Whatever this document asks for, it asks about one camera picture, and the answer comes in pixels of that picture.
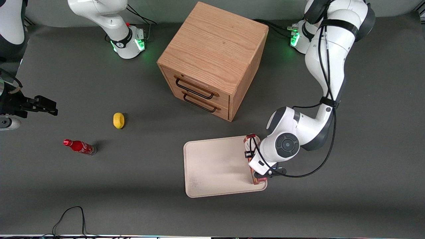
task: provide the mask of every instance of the wooden cabinet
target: wooden cabinet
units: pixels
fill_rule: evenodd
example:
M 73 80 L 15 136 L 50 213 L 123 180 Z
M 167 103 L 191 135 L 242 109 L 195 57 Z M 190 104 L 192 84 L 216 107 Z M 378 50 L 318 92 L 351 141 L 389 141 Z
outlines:
M 266 25 L 198 2 L 157 63 L 177 98 L 232 121 L 267 33 Z

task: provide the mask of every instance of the table surface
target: table surface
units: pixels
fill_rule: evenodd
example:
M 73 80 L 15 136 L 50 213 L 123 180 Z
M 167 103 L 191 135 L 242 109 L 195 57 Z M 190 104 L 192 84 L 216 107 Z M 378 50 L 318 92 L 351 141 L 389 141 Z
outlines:
M 290 21 L 279 22 L 288 25 Z M 49 233 L 80 205 L 89 232 L 180 236 L 425 238 L 425 42 L 417 14 L 379 18 L 346 60 L 333 152 L 317 173 L 276 177 L 266 190 L 191 199 L 183 145 L 256 133 L 279 107 L 312 105 L 321 88 L 288 39 L 270 31 L 234 122 L 176 99 L 156 60 L 179 24 L 152 26 L 147 51 L 120 59 L 92 28 L 34 29 L 17 77 L 28 97 L 57 101 L 1 132 L 0 234 Z M 116 112 L 126 127 L 112 124 Z M 314 116 L 314 110 L 305 111 Z M 95 144 L 89 157 L 65 138 Z M 320 150 L 284 164 L 316 168 Z M 79 234 L 70 211 L 58 227 Z

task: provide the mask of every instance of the tray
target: tray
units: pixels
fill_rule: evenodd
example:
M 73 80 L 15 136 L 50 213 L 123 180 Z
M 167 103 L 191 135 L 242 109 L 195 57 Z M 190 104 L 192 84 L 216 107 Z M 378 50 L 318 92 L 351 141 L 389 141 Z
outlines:
M 245 136 L 187 142 L 184 182 L 191 198 L 262 191 L 267 181 L 252 182 L 245 158 Z

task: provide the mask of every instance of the lemon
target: lemon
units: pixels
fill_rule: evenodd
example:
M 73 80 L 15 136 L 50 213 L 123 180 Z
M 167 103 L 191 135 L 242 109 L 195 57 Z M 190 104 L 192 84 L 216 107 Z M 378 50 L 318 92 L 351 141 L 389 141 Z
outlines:
M 124 127 L 124 115 L 121 113 L 115 113 L 113 115 L 113 125 L 117 129 L 121 129 L 122 127 Z

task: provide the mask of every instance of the metal drawer handle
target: metal drawer handle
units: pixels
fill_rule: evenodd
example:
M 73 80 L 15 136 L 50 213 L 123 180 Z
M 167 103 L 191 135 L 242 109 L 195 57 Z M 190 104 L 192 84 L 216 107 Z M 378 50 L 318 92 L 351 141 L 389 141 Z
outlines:
M 177 78 L 177 79 L 176 79 L 176 85 L 177 85 L 178 87 L 180 87 L 180 88 L 182 88 L 182 89 L 185 89 L 185 90 L 187 90 L 188 92 L 193 93 L 193 94 L 195 94 L 195 95 L 197 95 L 197 96 L 199 96 L 199 97 L 202 97 L 202 98 L 204 98 L 204 99 L 210 100 L 210 99 L 214 96 L 214 93 L 211 93 L 211 95 L 210 95 L 210 96 L 202 95 L 202 94 L 200 94 L 200 93 L 198 93 L 198 92 L 196 92 L 196 91 L 193 91 L 193 90 L 189 89 L 188 87 L 185 87 L 185 86 L 180 85 L 180 84 L 178 83 L 179 81 L 180 81 L 180 78 Z
M 199 108 L 201 108 L 201 109 L 203 109 L 203 110 L 205 110 L 207 112 L 214 113 L 215 110 L 217 109 L 217 107 L 214 107 L 212 110 L 209 110 L 209 109 L 207 109 L 207 108 L 205 108 L 205 107 L 203 107 L 201 105 L 196 104 L 195 102 L 192 102 L 192 101 L 186 99 L 186 96 L 187 96 L 187 94 L 184 94 L 184 96 L 183 96 L 184 101 L 186 101 L 187 103 L 189 103 L 191 105 L 194 105 L 196 107 L 199 107 Z

